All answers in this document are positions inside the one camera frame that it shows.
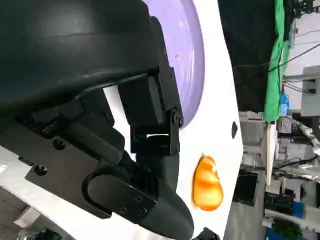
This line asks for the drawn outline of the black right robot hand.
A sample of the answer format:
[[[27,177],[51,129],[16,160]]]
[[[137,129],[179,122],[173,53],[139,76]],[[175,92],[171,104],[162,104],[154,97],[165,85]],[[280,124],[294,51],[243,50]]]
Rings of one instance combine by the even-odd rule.
[[[202,232],[195,238],[195,240],[220,240],[220,237],[211,229],[204,227]]]

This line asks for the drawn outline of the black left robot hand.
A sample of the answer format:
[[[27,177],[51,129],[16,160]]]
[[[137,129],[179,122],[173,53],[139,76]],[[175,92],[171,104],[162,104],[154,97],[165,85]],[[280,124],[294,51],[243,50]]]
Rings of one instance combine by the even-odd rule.
[[[0,144],[28,181],[98,218],[189,240],[176,192],[184,117],[141,0],[0,3]]]

